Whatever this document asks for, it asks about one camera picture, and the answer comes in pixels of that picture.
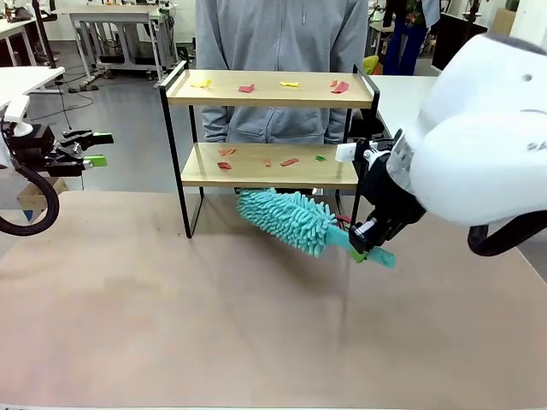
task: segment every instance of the person in background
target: person in background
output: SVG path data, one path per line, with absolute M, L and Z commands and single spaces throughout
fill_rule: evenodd
M 197 68 L 351 73 L 362 65 L 368 0 L 198 0 Z M 338 144 L 345 110 L 205 107 L 217 143 Z
M 391 25 L 393 13 L 395 31 L 385 55 L 384 75 L 414 75 L 427 29 L 440 19 L 440 0 L 387 0 L 384 27 Z

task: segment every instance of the gray hoodie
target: gray hoodie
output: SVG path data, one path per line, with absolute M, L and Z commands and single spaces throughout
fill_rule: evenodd
M 350 73 L 362 65 L 368 0 L 196 0 L 197 67 Z M 337 144 L 345 110 L 205 107 L 210 142 Z

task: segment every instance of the yellow paper scrap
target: yellow paper scrap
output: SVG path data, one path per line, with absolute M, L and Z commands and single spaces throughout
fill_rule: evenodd
M 211 84 L 213 84 L 212 79 L 205 79 L 204 81 L 200 83 L 191 83 L 191 86 L 195 88 L 209 88 Z
M 300 86 L 300 83 L 286 83 L 284 81 L 281 81 L 281 85 L 283 85 L 284 87 L 298 88 Z

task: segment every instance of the hoodie zipper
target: hoodie zipper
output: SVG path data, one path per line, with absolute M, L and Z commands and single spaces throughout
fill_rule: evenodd
M 285 26 L 285 17 L 287 13 L 287 0 L 282 0 L 280 2 L 281 7 L 281 22 L 279 24 L 279 41 L 277 44 L 277 56 L 276 56 L 276 62 L 275 62 L 275 71 L 279 71 L 279 54 L 281 53 L 281 41 L 283 39 L 283 27 Z M 270 138 L 270 126 L 272 124 L 272 120 L 274 119 L 276 108 L 272 108 L 272 113 L 270 115 L 270 118 L 268 119 L 268 123 L 266 124 L 266 131 L 264 132 L 264 138 L 266 139 L 266 143 L 269 142 Z

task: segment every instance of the computer monitor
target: computer monitor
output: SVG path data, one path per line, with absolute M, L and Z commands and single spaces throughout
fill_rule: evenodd
M 441 19 L 438 23 L 437 43 L 435 44 L 435 52 L 433 53 L 434 66 L 438 70 L 444 70 L 450 60 L 463 46 L 463 37 L 466 32 L 467 21 L 453 15 L 441 14 Z M 482 34 L 488 29 L 479 24 L 473 23 L 471 29 L 471 37 L 477 34 Z

